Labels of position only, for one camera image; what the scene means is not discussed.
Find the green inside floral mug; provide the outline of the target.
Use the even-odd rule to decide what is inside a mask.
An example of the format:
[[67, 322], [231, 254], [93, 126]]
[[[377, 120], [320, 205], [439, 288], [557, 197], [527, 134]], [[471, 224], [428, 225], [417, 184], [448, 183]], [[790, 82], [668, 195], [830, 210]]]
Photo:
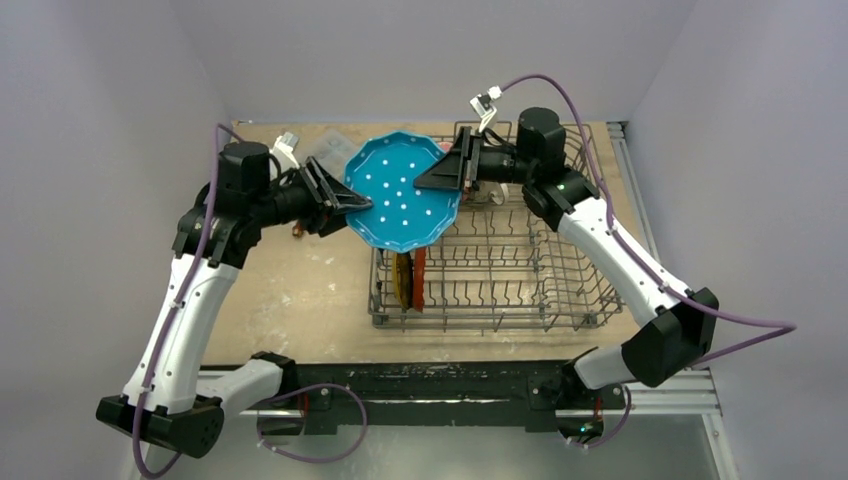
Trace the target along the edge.
[[472, 192], [470, 201], [478, 204], [503, 205], [509, 200], [509, 197], [509, 189], [506, 184], [481, 182], [479, 188]]

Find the blue scalloped plate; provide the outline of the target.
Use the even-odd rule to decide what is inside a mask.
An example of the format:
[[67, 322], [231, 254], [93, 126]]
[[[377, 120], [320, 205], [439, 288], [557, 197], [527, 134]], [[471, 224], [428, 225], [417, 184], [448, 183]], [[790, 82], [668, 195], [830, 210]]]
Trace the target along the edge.
[[443, 154], [432, 138], [404, 130], [364, 142], [345, 165], [344, 184], [372, 205], [347, 214], [347, 226], [369, 246], [396, 253], [434, 244], [455, 222], [461, 195], [414, 180]]

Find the yellow patterned plate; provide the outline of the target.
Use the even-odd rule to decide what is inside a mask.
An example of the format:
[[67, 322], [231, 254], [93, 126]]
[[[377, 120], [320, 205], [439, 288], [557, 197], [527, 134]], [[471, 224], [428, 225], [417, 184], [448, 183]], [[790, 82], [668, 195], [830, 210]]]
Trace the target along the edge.
[[396, 253], [392, 264], [392, 281], [394, 294], [400, 308], [408, 310], [412, 307], [414, 266], [409, 252]]

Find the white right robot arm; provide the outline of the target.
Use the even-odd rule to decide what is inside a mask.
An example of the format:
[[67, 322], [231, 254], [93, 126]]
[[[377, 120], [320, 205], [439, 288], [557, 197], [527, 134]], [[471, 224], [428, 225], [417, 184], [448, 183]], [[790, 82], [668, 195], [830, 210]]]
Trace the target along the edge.
[[709, 352], [717, 297], [666, 271], [609, 213], [598, 186], [567, 165], [566, 130], [554, 111], [522, 111], [513, 144], [485, 140], [461, 128], [447, 153], [415, 179], [415, 187], [460, 190], [475, 181], [521, 186], [528, 209], [588, 257], [640, 327], [622, 345], [594, 349], [573, 361], [561, 381], [569, 404], [584, 407], [612, 384], [657, 387]]

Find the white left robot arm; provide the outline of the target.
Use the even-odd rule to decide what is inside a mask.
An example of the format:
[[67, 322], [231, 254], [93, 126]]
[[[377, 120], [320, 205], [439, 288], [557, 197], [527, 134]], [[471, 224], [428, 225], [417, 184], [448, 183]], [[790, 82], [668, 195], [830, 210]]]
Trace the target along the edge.
[[101, 399], [97, 419], [143, 444], [200, 458], [225, 422], [266, 401], [292, 405], [302, 393], [296, 362], [259, 352], [207, 386], [199, 383], [204, 352], [226, 296], [265, 229], [299, 221], [330, 235], [371, 201], [315, 160], [273, 174], [269, 148], [238, 141], [218, 153], [209, 183], [182, 216], [168, 288], [154, 330], [120, 394]]

